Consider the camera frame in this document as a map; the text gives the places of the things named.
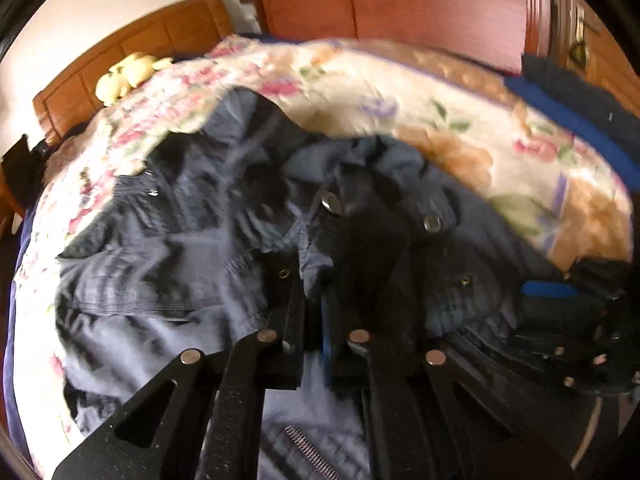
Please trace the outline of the floral bed blanket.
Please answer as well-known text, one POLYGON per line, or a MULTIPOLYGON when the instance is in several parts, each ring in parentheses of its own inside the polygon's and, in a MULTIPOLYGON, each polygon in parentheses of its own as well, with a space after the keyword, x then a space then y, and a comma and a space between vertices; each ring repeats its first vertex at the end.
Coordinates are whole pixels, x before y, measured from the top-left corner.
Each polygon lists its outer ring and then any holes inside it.
POLYGON ((579 257, 629 258, 631 201, 587 142, 484 68, 386 41, 266 44, 231 36, 91 113, 47 162, 14 278, 15 444, 50 478, 81 434, 63 398, 65 352, 54 327, 58 254, 138 172, 168 133, 204 124, 239 84, 301 127, 330 136, 389 134, 487 198, 530 244, 567 269, 579 257))

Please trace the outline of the wooden room door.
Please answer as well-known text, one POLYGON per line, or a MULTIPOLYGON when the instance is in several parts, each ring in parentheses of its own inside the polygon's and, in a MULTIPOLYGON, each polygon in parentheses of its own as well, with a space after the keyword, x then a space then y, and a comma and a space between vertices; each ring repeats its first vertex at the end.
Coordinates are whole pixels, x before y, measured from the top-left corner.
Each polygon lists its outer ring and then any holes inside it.
POLYGON ((600 87, 636 116, 639 115, 639 76, 605 24, 585 0, 551 0, 550 56, 556 64, 584 81, 600 87), (589 61, 583 72, 568 58, 574 41, 575 8, 586 12, 586 41, 589 61))

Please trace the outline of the black jacket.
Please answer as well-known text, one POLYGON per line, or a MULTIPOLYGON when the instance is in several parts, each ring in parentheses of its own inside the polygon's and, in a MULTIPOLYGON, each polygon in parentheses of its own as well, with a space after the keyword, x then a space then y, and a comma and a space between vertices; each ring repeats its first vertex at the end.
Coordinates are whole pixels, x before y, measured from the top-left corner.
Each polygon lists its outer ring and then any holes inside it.
POLYGON ((303 291, 305 371, 266 396, 263 479, 365 479, 362 422, 346 360, 322 342, 328 302, 411 352, 442 339, 477 382, 462 396, 474 457, 511 422, 551 440, 560 407, 508 336, 518 290, 554 267, 480 196, 389 136, 331 139, 252 90, 229 91, 205 126, 173 133, 60 255, 56 324, 65 399, 92 434, 184 349, 229 349, 303 291))

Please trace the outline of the wooden louvered wardrobe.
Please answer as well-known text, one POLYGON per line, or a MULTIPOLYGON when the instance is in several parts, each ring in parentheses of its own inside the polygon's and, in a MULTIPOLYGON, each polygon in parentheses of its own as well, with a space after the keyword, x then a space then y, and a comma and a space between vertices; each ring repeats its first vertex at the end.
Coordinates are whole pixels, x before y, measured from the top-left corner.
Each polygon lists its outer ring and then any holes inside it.
POLYGON ((551 0, 253 0, 276 37, 388 39, 517 73, 523 53, 547 55, 551 0))

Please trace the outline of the yellow plush toy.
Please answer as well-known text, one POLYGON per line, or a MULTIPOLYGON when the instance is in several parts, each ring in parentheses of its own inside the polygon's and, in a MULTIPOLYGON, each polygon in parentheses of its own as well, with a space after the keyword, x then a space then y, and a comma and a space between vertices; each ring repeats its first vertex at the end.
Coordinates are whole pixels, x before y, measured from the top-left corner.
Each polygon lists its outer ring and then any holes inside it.
POLYGON ((96 82, 94 95, 104 105, 111 106, 149 80, 156 72, 172 65, 173 58, 156 58, 134 52, 112 65, 96 82))

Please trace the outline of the wooden chair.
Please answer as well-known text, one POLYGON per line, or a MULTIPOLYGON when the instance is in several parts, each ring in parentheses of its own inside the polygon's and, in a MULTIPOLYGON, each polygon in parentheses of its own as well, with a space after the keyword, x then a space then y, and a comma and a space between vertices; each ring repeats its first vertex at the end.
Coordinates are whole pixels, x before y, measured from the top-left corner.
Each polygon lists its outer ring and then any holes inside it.
POLYGON ((23 134, 2 156, 1 169, 6 186, 23 209, 31 207, 41 192, 50 155, 50 146, 45 140, 29 148, 27 136, 23 134))

